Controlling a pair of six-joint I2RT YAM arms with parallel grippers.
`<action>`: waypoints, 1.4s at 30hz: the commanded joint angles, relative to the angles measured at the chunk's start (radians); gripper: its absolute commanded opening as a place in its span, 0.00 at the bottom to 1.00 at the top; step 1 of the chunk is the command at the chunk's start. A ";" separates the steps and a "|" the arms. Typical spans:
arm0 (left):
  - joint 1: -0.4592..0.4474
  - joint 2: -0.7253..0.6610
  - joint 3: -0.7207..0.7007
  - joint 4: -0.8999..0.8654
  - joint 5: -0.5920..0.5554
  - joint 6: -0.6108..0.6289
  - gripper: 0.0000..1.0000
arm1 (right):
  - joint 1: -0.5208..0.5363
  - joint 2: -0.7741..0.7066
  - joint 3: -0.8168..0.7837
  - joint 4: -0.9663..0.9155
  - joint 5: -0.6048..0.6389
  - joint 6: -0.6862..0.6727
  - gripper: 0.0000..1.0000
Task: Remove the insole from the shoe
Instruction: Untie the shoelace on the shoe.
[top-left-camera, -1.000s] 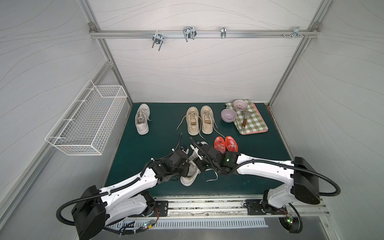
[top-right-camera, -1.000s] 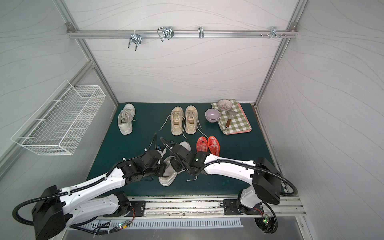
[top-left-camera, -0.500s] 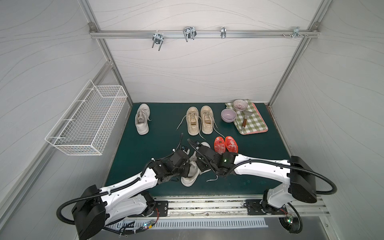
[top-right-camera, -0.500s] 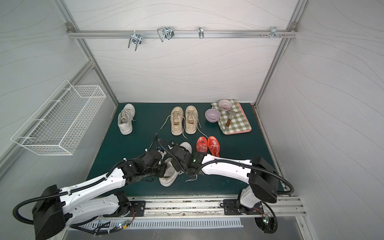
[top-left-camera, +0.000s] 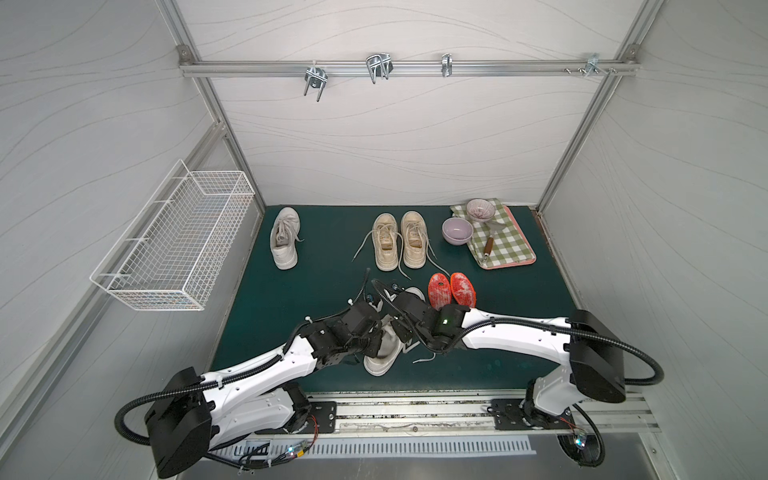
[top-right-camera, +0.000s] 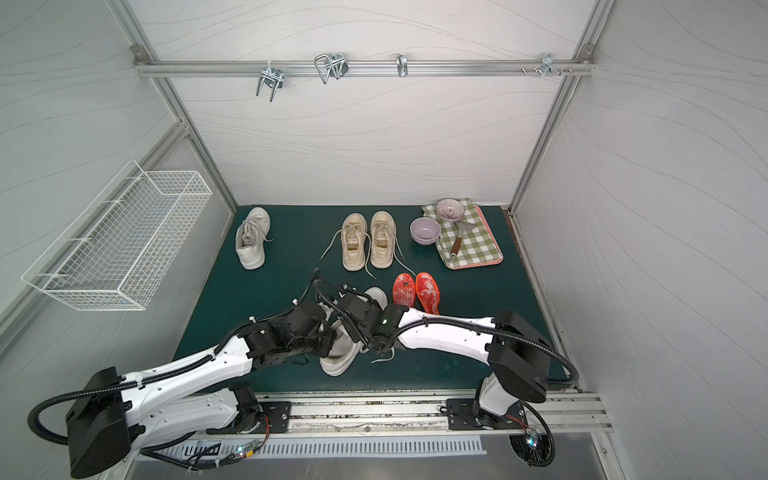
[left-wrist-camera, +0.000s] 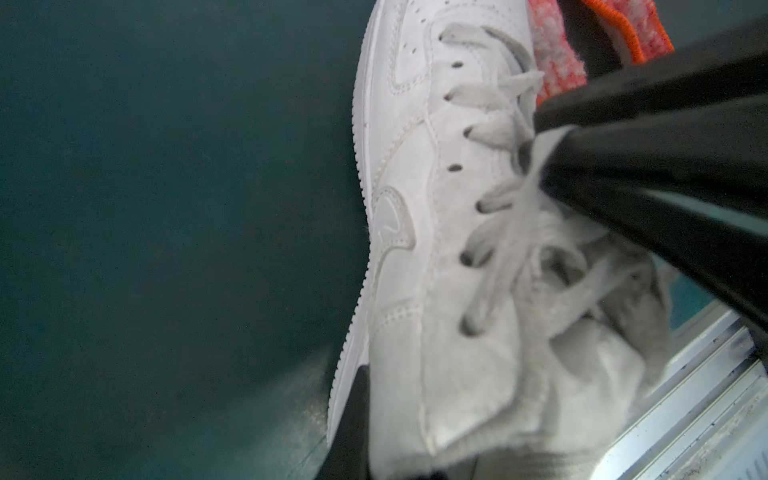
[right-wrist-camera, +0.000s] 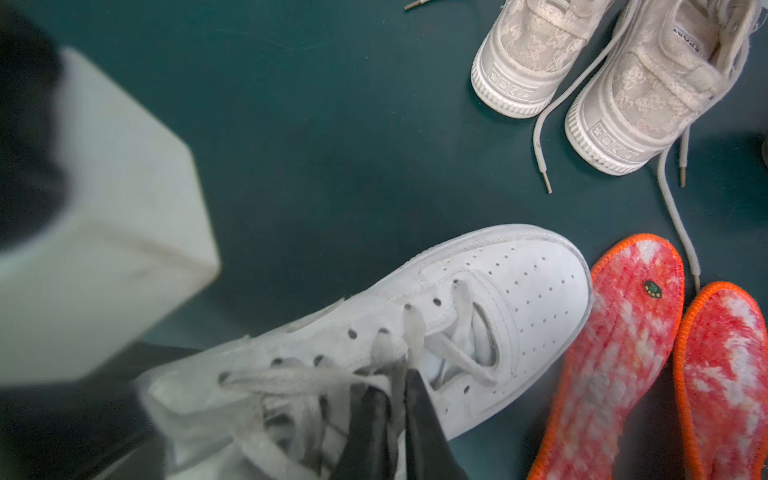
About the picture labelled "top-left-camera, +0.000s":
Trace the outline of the beige sneaker with red insole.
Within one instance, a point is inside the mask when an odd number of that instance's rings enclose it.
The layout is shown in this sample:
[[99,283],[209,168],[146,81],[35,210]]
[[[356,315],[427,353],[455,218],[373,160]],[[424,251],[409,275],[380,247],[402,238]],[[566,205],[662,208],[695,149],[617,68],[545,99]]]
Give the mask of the beige sneaker with red insole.
[[439,272],[448,275],[448,271],[436,261],[436,254],[431,245],[426,222],[420,213],[407,211],[401,219],[400,233],[403,240],[401,259],[407,268],[420,269],[429,262]]

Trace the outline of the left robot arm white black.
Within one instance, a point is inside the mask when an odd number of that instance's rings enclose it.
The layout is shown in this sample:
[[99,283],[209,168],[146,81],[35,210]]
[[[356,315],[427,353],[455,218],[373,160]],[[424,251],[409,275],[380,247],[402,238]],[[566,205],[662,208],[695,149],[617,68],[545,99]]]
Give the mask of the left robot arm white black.
[[216,446],[260,430],[304,425],[309,402],[297,379],[354,354],[374,354],[380,314],[361,300],[336,316],[304,321],[289,340],[226,369],[174,375],[144,421],[157,474],[173,477]]

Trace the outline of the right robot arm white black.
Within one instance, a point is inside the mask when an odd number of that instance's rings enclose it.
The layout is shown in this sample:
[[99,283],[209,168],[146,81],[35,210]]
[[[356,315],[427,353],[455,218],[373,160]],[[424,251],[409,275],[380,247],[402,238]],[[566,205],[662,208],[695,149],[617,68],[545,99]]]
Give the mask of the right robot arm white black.
[[381,294],[394,314],[393,328],[416,338],[435,354],[456,348],[492,349],[538,357],[558,366],[532,380],[519,409],[534,427],[563,416],[584,400],[618,404],[626,400],[620,342],[591,313],[535,319],[498,315],[458,304],[436,310],[411,292]]

